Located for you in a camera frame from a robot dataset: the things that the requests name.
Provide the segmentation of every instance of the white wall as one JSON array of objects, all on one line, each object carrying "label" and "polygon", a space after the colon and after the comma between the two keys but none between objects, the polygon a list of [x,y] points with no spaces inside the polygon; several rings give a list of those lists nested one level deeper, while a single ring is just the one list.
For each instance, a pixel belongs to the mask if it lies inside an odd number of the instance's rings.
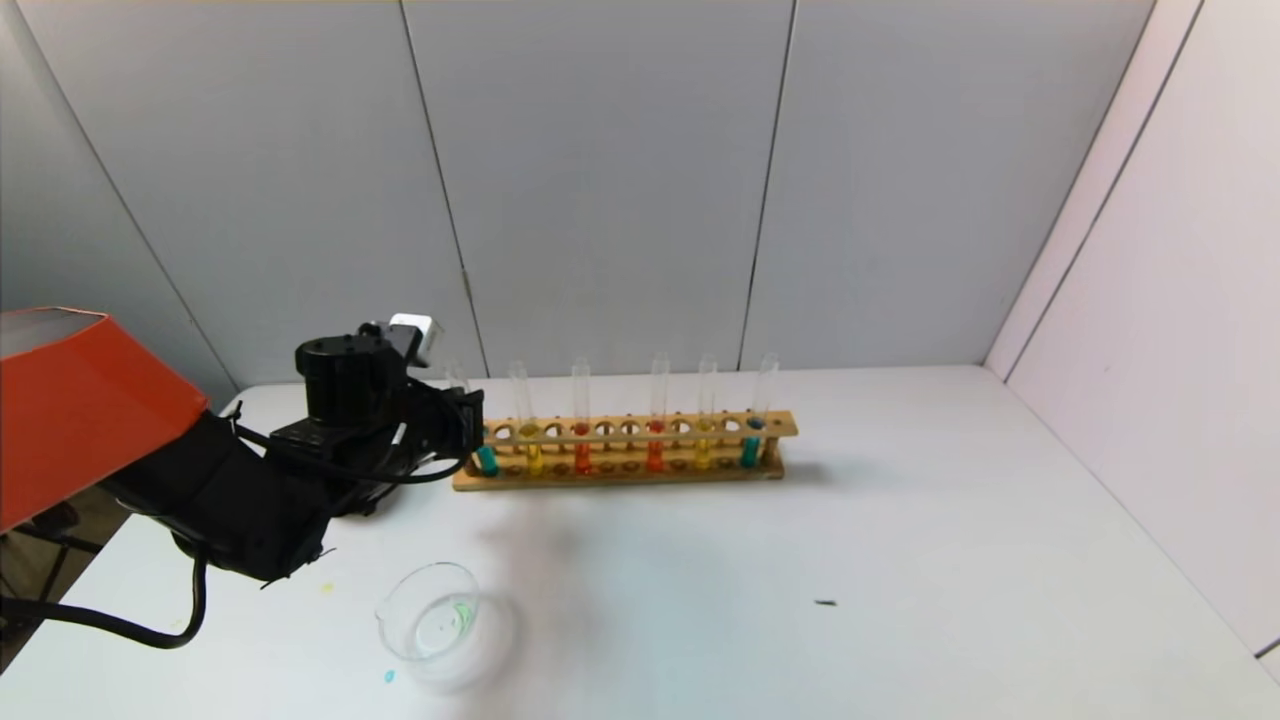
[{"label": "white wall", "polygon": [[1010,378],[1254,651],[1280,635],[1280,4],[1206,3]]},{"label": "white wall", "polygon": [[1053,231],[983,363],[1001,378],[1009,379],[1036,324],[1093,228],[1093,220],[1129,158],[1129,150],[1138,141],[1138,133],[1202,3],[1203,0],[1161,0],[1152,8],[1124,79],[1116,88],[1107,117],[1102,120],[1084,165],[1053,223]]},{"label": "white wall", "polygon": [[401,310],[472,375],[980,361],[1151,1],[20,6],[248,386]]},{"label": "white wall", "polygon": [[397,3],[19,5],[237,382],[398,311],[484,374]]},{"label": "white wall", "polygon": [[236,393],[58,88],[13,0],[0,0],[0,307],[110,313],[198,386]]},{"label": "white wall", "polygon": [[1149,0],[801,0],[744,366],[982,363]]},{"label": "white wall", "polygon": [[1280,683],[1280,652],[1268,652],[1262,657],[1262,666]]},{"label": "white wall", "polygon": [[406,10],[490,370],[736,366],[790,0]]}]

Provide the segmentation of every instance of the colored liquid in test tube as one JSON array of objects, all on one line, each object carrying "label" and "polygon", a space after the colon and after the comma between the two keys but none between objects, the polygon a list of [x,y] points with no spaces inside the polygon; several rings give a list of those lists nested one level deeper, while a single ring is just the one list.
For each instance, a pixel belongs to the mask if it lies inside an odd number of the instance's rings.
[{"label": "colored liquid in test tube", "polygon": [[[778,355],[769,352],[760,360],[760,372],[755,375],[755,397],[751,398],[751,415],[746,419],[746,425],[753,430],[763,430],[765,416],[769,414],[769,405],[773,402],[773,384],[778,377]],[[760,438],[749,437],[742,443],[744,468],[755,468],[760,457]]]},{"label": "colored liquid in test tube", "polygon": [[[573,361],[573,434],[585,436],[591,432],[591,366],[586,357]],[[591,473],[591,445],[582,442],[573,446],[573,471],[579,475]]]},{"label": "colored liquid in test tube", "polygon": [[[538,437],[539,428],[534,415],[534,402],[529,397],[529,373],[520,360],[511,361],[511,386],[516,393],[516,420],[520,428],[516,430],[520,437]],[[525,446],[525,455],[529,459],[529,474],[543,474],[543,446],[534,443]]]},{"label": "colored liquid in test tube", "polygon": [[[449,380],[449,387],[456,387],[463,393],[471,392],[471,383],[467,380],[462,365],[456,360],[449,360],[444,364],[444,378]],[[488,428],[485,428],[485,434],[489,434]],[[480,461],[480,473],[484,477],[493,478],[498,474],[498,456],[494,455],[493,448],[488,445],[481,445],[480,450],[476,450],[476,460]]]},{"label": "colored liquid in test tube", "polygon": [[[649,432],[660,433],[667,429],[667,375],[671,373],[671,361],[666,352],[659,352],[653,359],[653,374],[649,380]],[[645,466],[650,473],[660,473],[662,441],[649,443],[649,460]]]},{"label": "colored liquid in test tube", "polygon": [[[716,357],[703,355],[698,364],[698,430],[709,433],[716,429]],[[694,441],[694,469],[709,470],[712,466],[712,441]]]}]

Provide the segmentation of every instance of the floor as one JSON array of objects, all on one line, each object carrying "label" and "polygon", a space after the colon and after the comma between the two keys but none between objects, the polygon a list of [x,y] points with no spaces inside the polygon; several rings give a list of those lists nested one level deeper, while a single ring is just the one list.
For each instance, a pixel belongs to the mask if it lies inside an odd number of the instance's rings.
[{"label": "floor", "polygon": [[[129,516],[129,512],[116,505],[110,495],[97,488],[88,488],[77,495],[70,498],[70,503],[81,516],[79,525],[70,534],[99,544],[106,543]],[[4,536],[3,542],[0,542],[0,577],[4,578],[4,582],[0,583],[0,596],[32,600],[38,597],[56,557],[56,544],[18,533]],[[60,600],[92,560],[92,555],[72,550],[58,573],[49,596],[50,600]],[[4,625],[0,626],[0,673],[9,666],[9,662],[38,626],[38,624],[28,623],[3,623]]]}]

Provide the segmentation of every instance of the yellow liquid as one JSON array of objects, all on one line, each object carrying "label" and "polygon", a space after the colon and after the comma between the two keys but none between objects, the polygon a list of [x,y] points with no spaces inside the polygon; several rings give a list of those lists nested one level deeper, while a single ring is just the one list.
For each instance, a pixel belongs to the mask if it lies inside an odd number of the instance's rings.
[{"label": "yellow liquid", "polygon": [[[700,432],[710,432],[716,429],[716,423],[712,420],[698,420],[698,429]],[[710,470],[712,468],[712,441],[699,439],[694,441],[694,469],[695,470]]]},{"label": "yellow liquid", "polygon": [[[530,423],[520,428],[520,437],[536,437],[538,425]],[[525,454],[529,456],[529,474],[541,475],[543,474],[543,446],[540,445],[526,445]]]}]

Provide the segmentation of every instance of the black cable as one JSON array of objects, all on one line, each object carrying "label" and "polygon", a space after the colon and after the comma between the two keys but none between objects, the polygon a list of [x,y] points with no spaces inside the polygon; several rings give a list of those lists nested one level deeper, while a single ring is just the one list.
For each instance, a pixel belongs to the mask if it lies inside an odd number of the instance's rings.
[{"label": "black cable", "polygon": [[370,480],[375,483],[387,483],[393,486],[416,486],[422,483],[434,483],[435,480],[443,480],[462,469],[467,464],[465,457],[457,459],[457,462],[449,465],[444,470],[436,470],[434,473],[426,473],[422,475],[390,475],[387,473],[376,473],[369,470],[351,470],[340,465],[334,465],[333,462],[326,462],[319,457],[311,457],[302,452],[297,452],[289,445],[274,441],[261,433],[256,433],[244,425],[236,425],[236,437],[247,439],[253,445],[265,447],[266,450],[279,452],[280,455],[288,457],[293,462],[300,465],[307,465],[315,468],[326,475],[335,478],[342,478],[344,480]]},{"label": "black cable", "polygon": [[106,630],[108,633],[114,633],[146,646],[173,650],[191,642],[191,638],[196,637],[200,626],[205,623],[205,569],[209,561],[205,559],[205,553],[197,550],[195,566],[191,573],[191,620],[187,621],[187,629],[177,635],[143,628],[136,623],[129,623],[128,620],[99,612],[97,610],[59,605],[56,602],[37,602],[6,597],[0,600],[0,612],[88,625],[90,628]]}]

